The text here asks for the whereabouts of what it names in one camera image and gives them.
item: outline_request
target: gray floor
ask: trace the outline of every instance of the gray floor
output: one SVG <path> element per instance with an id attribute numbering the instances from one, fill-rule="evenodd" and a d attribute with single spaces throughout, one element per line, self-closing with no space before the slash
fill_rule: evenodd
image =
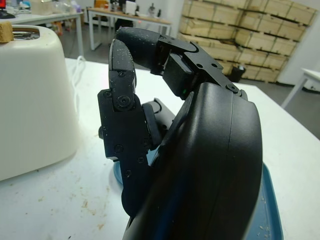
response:
<path id="1" fill-rule="evenodd" d="M 98 36 L 97 29 L 94 31 L 96 36 Z M 89 26 L 85 25 L 82 28 L 84 55 L 87 61 L 106 64 L 109 62 L 110 43 L 108 42 L 107 31 L 107 28 L 102 28 L 102 44 L 95 51 L 91 51 Z M 71 32 L 65 31 L 63 36 L 60 37 L 60 40 L 65 57 L 76 59 L 79 53 L 75 30 Z M 278 104 L 281 104 L 292 90 L 292 87 L 279 86 L 272 83 L 266 84 L 264 82 L 250 80 L 241 80 L 240 82 L 257 86 Z M 320 139 L 320 94 L 305 91 L 300 92 L 290 105 L 288 105 L 287 111 Z"/>

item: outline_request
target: table surface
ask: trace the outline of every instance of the table surface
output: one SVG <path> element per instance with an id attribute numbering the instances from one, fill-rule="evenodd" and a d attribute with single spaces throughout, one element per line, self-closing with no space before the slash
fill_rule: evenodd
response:
<path id="1" fill-rule="evenodd" d="M 69 71 L 75 63 L 66 59 Z M 160 76 L 145 70 L 136 70 L 136 76 L 141 103 L 156 97 L 174 114 L 179 111 L 183 101 Z M 98 137 L 97 94 L 108 85 L 108 65 L 87 62 L 78 84 L 81 143 L 75 156 L 0 181 L 1 240 L 122 239 L 129 217 L 113 162 L 105 158 Z M 284 239 L 320 239 L 320 141 L 257 87 L 237 87 L 259 111 L 263 161 L 273 181 Z"/>
<path id="2" fill-rule="evenodd" d="M 320 81 L 320 72 L 318 72 L 318 71 L 313 71 L 313 70 L 309 70 L 309 69 L 305 69 L 305 68 L 302 68 L 302 70 L 303 70 L 306 74 L 308 74 L 308 75 L 310 75 L 310 76 L 312 76 L 312 77 L 314 77 L 315 79 L 317 79 L 317 80 Z"/>
<path id="3" fill-rule="evenodd" d="M 149 22 L 154 22 L 154 23 L 160 23 L 160 24 L 167 24 L 167 25 L 171 25 L 170 21 L 161 19 L 161 18 L 154 18 L 154 17 L 149 17 L 149 16 L 133 16 L 133 15 L 129 15 L 129 14 L 124 14 L 121 11 L 110 11 L 108 9 L 105 8 L 99 8 L 99 7 L 93 7 L 93 8 L 89 8 L 89 11 L 94 11 L 96 13 L 104 13 L 104 14 L 109 14 L 109 15 L 114 15 L 114 16 L 119 16 L 119 17 L 127 17 L 127 18 L 131 18 L 133 20 L 144 20 L 144 21 L 149 21 Z"/>
<path id="4" fill-rule="evenodd" d="M 30 13 L 23 13 L 23 14 L 17 14 L 15 18 L 10 18 L 10 19 L 0 19 L 1 22 L 6 22 L 10 21 L 12 24 L 22 24 L 22 23 L 27 23 L 27 22 L 32 22 L 32 21 L 45 21 L 45 20 L 50 20 L 50 19 L 56 19 L 56 18 L 61 18 L 61 17 L 76 17 L 78 15 L 83 14 L 82 12 L 77 12 L 77 13 L 54 13 L 50 15 L 36 15 L 36 14 L 30 14 Z"/>

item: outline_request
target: desk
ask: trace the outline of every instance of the desk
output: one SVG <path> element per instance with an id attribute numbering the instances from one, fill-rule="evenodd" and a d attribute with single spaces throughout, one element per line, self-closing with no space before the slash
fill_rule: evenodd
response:
<path id="1" fill-rule="evenodd" d="M 94 24 L 93 24 L 93 17 L 97 15 L 98 16 L 98 34 L 99 34 L 99 41 L 95 42 L 94 39 Z M 143 23 L 148 23 L 148 24 L 154 24 L 158 25 L 160 27 L 165 27 L 166 28 L 166 35 L 170 34 L 171 31 L 171 22 L 160 19 L 160 18 L 153 18 L 153 17 L 147 17 L 147 16 L 132 16 L 132 15 L 127 15 L 119 11 L 110 11 L 108 9 L 104 8 L 88 8 L 88 18 L 89 18 L 89 33 L 90 33 L 90 46 L 91 50 L 95 50 L 100 44 L 101 44 L 101 16 L 106 16 L 108 18 L 108 35 L 109 38 L 111 36 L 111 19 L 124 19 L 124 20 L 130 20 L 133 22 L 138 22 L 141 21 Z"/>
<path id="2" fill-rule="evenodd" d="M 76 64 L 66 59 L 69 70 Z M 136 70 L 141 103 L 161 99 L 177 114 L 183 101 L 160 76 Z M 278 203 L 284 239 L 320 239 L 320 141 L 252 85 L 244 89 L 259 111 L 263 160 Z M 108 65 L 87 62 L 77 88 L 81 144 L 75 156 L 0 181 L 1 240 L 121 240 L 129 217 L 113 162 L 98 137 L 97 94 L 108 88 Z"/>
<path id="3" fill-rule="evenodd" d="M 0 19 L 1 22 L 10 21 L 11 24 L 20 25 L 40 25 L 49 24 L 52 22 L 58 22 L 68 19 L 75 19 L 76 24 L 76 36 L 78 41 L 79 55 L 84 55 L 84 45 L 82 39 L 82 28 L 81 28 L 81 15 L 83 12 L 78 12 L 74 14 L 68 13 L 55 13 L 51 15 L 36 15 L 36 14 L 17 14 L 15 18 L 10 19 Z"/>
<path id="4" fill-rule="evenodd" d="M 320 82 L 320 72 L 308 70 L 305 68 L 302 68 L 303 70 L 303 76 L 300 79 L 300 81 L 297 82 L 297 84 L 294 86 L 294 88 L 291 90 L 289 95 L 286 97 L 286 99 L 283 101 L 281 107 L 286 109 L 288 104 L 292 101 L 292 99 L 297 95 L 298 92 L 301 91 L 301 89 L 304 87 L 305 83 L 308 80 L 314 81 L 314 82 Z"/>

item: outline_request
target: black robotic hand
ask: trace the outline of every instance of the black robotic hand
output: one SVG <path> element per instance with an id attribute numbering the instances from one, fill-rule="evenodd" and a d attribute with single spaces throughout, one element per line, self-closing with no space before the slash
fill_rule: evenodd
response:
<path id="1" fill-rule="evenodd" d="M 185 100 L 172 121 L 160 101 L 140 104 L 133 61 Z M 197 44 L 121 28 L 98 94 L 105 155 L 120 162 L 126 240 L 242 239 L 262 175 L 256 106 Z M 161 131 L 162 123 L 168 131 Z M 158 147 L 152 166 L 146 154 Z"/>

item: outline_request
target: cable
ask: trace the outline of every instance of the cable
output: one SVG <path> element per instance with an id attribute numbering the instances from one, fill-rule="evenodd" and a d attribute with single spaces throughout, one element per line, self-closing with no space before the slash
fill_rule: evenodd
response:
<path id="1" fill-rule="evenodd" d="M 86 59 L 84 58 L 84 56 L 80 55 L 76 59 L 76 64 L 72 71 L 72 76 L 70 79 L 70 83 L 73 88 L 73 103 L 74 103 L 75 111 L 77 113 L 78 120 L 79 120 L 79 114 L 80 114 L 80 110 L 79 110 L 80 100 L 79 100 L 79 95 L 77 91 L 77 85 L 81 81 L 82 73 L 85 70 L 85 68 L 86 68 Z"/>

